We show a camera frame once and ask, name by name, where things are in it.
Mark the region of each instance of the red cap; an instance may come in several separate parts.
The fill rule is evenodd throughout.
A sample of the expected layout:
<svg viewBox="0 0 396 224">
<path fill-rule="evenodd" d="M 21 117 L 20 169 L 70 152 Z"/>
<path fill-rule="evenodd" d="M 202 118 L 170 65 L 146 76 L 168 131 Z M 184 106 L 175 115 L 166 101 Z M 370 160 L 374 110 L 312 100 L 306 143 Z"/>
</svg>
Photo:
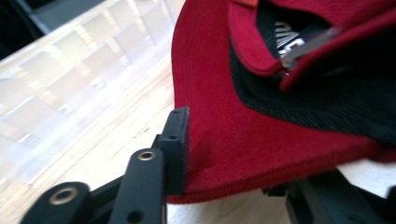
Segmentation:
<svg viewBox="0 0 396 224">
<path fill-rule="evenodd" d="M 340 15 L 348 13 L 354 4 L 369 1 L 272 2 L 314 13 L 331 26 L 347 27 L 351 14 Z M 234 86 L 230 39 L 241 64 L 255 76 L 285 72 L 280 58 L 271 55 L 255 27 L 257 10 L 226 0 L 187 0 L 180 13 L 172 66 L 176 107 L 191 108 L 191 152 L 185 195 L 170 197 L 170 203 L 198 203 L 269 188 L 362 158 L 396 161 L 396 150 L 372 137 L 306 127 L 242 103 Z M 395 13 L 384 11 L 376 7 L 371 16 L 364 14 L 364 21 L 373 21 L 381 14 L 391 18 L 394 25 L 396 19 L 391 14 Z M 381 22 L 387 23 L 385 19 L 373 21 L 367 31 L 357 25 L 362 21 L 351 20 L 343 31 L 345 35 L 299 58 L 288 71 L 290 75 L 281 80 L 280 89 L 297 83 L 315 60 L 325 60 L 326 55 L 348 45 L 357 35 L 374 34 Z"/>
</svg>

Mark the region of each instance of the screw hole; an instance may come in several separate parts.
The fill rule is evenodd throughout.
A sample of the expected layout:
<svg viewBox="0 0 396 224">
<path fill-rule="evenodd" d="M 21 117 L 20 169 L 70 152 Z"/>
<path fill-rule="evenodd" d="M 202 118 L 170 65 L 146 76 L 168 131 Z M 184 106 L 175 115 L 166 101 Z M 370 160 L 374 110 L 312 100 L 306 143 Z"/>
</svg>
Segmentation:
<svg viewBox="0 0 396 224">
<path fill-rule="evenodd" d="M 128 215 L 127 221 L 130 223 L 139 223 L 143 220 L 144 217 L 145 217 L 145 214 L 143 212 L 133 211 Z"/>
<path fill-rule="evenodd" d="M 155 153 L 152 151 L 145 151 L 140 153 L 137 158 L 141 161 L 151 161 L 155 157 Z"/>
</svg>

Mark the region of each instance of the brass grommet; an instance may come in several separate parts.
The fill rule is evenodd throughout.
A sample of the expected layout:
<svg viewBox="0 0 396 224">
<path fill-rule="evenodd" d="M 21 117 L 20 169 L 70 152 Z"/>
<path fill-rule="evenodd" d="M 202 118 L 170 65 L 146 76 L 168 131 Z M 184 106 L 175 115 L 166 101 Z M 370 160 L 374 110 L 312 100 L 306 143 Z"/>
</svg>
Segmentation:
<svg viewBox="0 0 396 224">
<path fill-rule="evenodd" d="M 156 156 L 156 154 L 152 151 L 145 151 L 140 153 L 137 158 L 141 161 L 151 161 L 152 159 L 154 159 L 154 157 Z"/>
<path fill-rule="evenodd" d="M 60 205 L 71 202 L 78 195 L 78 190 L 75 187 L 64 188 L 56 191 L 49 198 L 49 202 L 53 205 Z"/>
</svg>

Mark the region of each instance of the red fabric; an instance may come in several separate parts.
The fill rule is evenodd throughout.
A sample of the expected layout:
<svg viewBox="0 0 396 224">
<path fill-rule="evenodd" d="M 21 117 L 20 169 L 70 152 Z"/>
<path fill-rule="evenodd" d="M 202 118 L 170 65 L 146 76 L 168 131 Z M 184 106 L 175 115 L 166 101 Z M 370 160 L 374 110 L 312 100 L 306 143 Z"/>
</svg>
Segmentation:
<svg viewBox="0 0 396 224">
<path fill-rule="evenodd" d="M 233 0 L 233 1 L 248 7 L 256 7 L 259 4 L 259 0 Z"/>
<path fill-rule="evenodd" d="M 279 73 L 283 69 L 282 63 L 272 56 L 256 27 L 257 8 L 235 2 L 230 2 L 228 7 L 230 37 L 241 63 L 257 75 Z"/>
<path fill-rule="evenodd" d="M 169 203 L 272 187 L 362 158 L 396 158 L 373 139 L 305 128 L 242 105 L 230 71 L 227 5 L 187 0 L 177 21 L 175 101 L 191 108 L 191 152 L 185 195 Z"/>
</svg>

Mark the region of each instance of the black plastic part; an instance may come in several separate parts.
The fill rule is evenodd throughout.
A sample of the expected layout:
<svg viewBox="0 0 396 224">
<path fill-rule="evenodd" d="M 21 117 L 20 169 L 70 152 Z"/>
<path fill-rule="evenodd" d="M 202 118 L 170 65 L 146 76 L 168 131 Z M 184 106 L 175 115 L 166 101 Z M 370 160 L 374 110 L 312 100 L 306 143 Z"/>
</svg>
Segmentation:
<svg viewBox="0 0 396 224">
<path fill-rule="evenodd" d="M 134 153 L 108 223 L 165 223 L 164 167 L 164 156 L 159 149 L 147 148 Z"/>
<path fill-rule="evenodd" d="M 83 223 L 91 214 L 86 209 L 89 197 L 90 190 L 86 184 L 62 183 L 42 194 L 23 217 L 21 223 Z"/>
<path fill-rule="evenodd" d="M 154 141 L 152 142 L 152 148 L 160 148 L 160 134 L 155 135 Z"/>
<path fill-rule="evenodd" d="M 385 214 L 388 221 L 396 223 L 396 186 L 393 186 L 388 192 L 388 198 L 386 199 L 387 212 Z"/>
<path fill-rule="evenodd" d="M 188 107 L 173 110 L 158 139 L 159 149 L 167 162 L 166 195 L 180 195 L 185 187 L 190 145 L 189 117 Z"/>
<path fill-rule="evenodd" d="M 49 2 L 53 2 L 54 0 L 25 0 L 25 2 L 32 8 L 36 9 L 38 7 L 43 7 Z"/>
<path fill-rule="evenodd" d="M 108 222 L 121 181 L 122 176 L 91 192 L 88 206 L 92 211 L 92 216 L 87 223 L 105 224 Z"/>
<path fill-rule="evenodd" d="M 388 223 L 338 171 L 291 183 L 287 208 L 291 223 Z"/>
<path fill-rule="evenodd" d="M 262 193 L 270 197 L 284 197 L 286 196 L 287 190 L 288 190 L 288 185 L 282 184 L 274 188 L 263 189 Z"/>
</svg>

